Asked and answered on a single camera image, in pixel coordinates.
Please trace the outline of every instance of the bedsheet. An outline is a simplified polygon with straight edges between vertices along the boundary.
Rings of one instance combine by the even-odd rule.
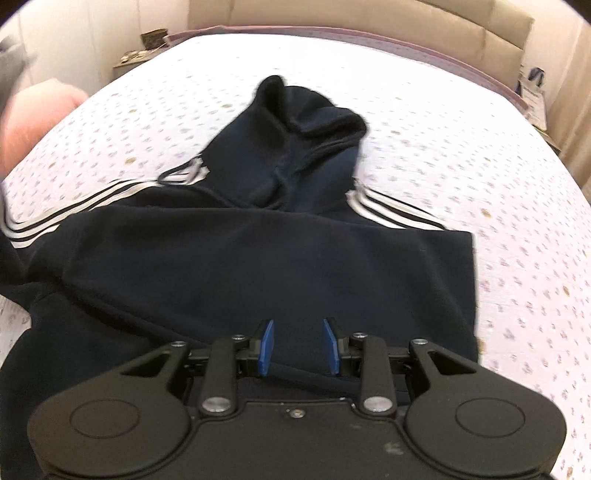
[[[568,434],[553,474],[591,469],[591,208],[505,98],[391,53],[319,38],[192,38],[107,85],[7,177],[28,221],[112,180],[155,178],[198,153],[271,74],[369,125],[356,175],[475,237],[481,363],[552,399]],[[29,322],[0,299],[0,359]]]

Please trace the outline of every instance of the bed frame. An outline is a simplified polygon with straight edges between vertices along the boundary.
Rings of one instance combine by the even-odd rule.
[[[514,89],[533,18],[509,0],[190,0],[189,28],[337,27],[403,40]]]

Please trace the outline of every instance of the purple trim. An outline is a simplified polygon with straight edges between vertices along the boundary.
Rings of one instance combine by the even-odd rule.
[[[505,97],[522,114],[528,109],[524,100],[507,85],[504,85],[471,65],[456,60],[443,53],[439,53],[438,51],[431,50],[430,48],[368,32],[333,27],[295,27],[289,25],[246,25],[230,27],[226,25],[216,25],[215,27],[187,30],[185,32],[169,35],[166,39],[169,45],[174,46],[192,37],[227,33],[295,35],[300,37],[326,38],[356,45],[364,45],[376,50],[393,53],[403,58],[422,61],[465,78],[472,83],[476,83],[477,85]]]

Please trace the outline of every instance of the pink pillow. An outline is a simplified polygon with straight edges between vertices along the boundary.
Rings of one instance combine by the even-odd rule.
[[[84,91],[56,79],[15,94],[2,116],[0,173],[8,175],[49,130],[87,99]]]

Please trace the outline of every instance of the navy blue hoodie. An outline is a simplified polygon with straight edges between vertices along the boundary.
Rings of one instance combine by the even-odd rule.
[[[0,294],[32,328],[0,370],[2,478],[39,476],[25,429],[43,400],[172,340],[202,346],[274,319],[270,377],[244,385],[251,397],[350,393],[324,376],[328,316],[476,360],[472,237],[356,185],[365,132],[359,115],[274,76],[157,180],[26,224],[3,203]]]

